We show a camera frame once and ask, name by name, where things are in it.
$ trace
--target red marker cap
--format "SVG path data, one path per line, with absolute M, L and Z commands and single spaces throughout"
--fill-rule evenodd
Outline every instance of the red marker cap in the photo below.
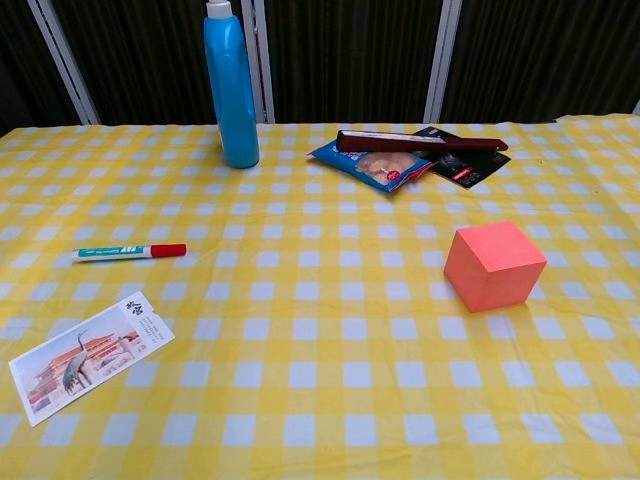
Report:
M 151 245 L 151 256 L 157 257 L 184 257 L 187 253 L 187 246 L 184 243 L 174 243 L 172 245 Z

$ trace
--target printed picture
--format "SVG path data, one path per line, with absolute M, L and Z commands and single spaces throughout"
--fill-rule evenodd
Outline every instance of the printed picture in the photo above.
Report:
M 125 305 L 142 313 L 133 300 Z M 158 348 L 126 312 L 116 304 L 10 362 L 32 425 Z

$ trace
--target dark curtain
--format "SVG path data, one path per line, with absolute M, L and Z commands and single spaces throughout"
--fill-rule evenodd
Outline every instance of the dark curtain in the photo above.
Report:
M 100 121 L 215 123 L 205 0 L 52 0 Z M 232 1 L 240 19 L 240 0 Z
M 0 14 L 0 136 L 17 127 L 79 123 L 26 1 Z
M 441 0 L 266 0 L 278 122 L 419 122 Z
M 631 112 L 638 0 L 464 0 L 441 121 Z

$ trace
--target blue bottle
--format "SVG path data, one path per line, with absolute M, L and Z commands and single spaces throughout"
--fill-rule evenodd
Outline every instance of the blue bottle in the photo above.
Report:
M 204 51 L 225 160 L 234 168 L 252 167 L 259 152 L 247 47 L 226 0 L 207 3 Z

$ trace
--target crane illustration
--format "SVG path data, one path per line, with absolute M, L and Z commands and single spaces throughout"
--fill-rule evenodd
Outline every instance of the crane illustration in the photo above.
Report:
M 62 385 L 66 392 L 71 395 L 73 393 L 73 387 L 75 383 L 79 383 L 82 388 L 86 388 L 82 380 L 80 379 L 80 375 L 84 377 L 89 385 L 91 385 L 91 380 L 87 377 L 87 374 L 84 371 L 84 364 L 87 361 L 88 353 L 84 344 L 80 337 L 86 333 L 86 330 L 78 333 L 78 344 L 80 345 L 80 353 L 74 355 L 69 363 L 67 363 L 67 368 L 64 370 L 64 374 L 62 375 Z

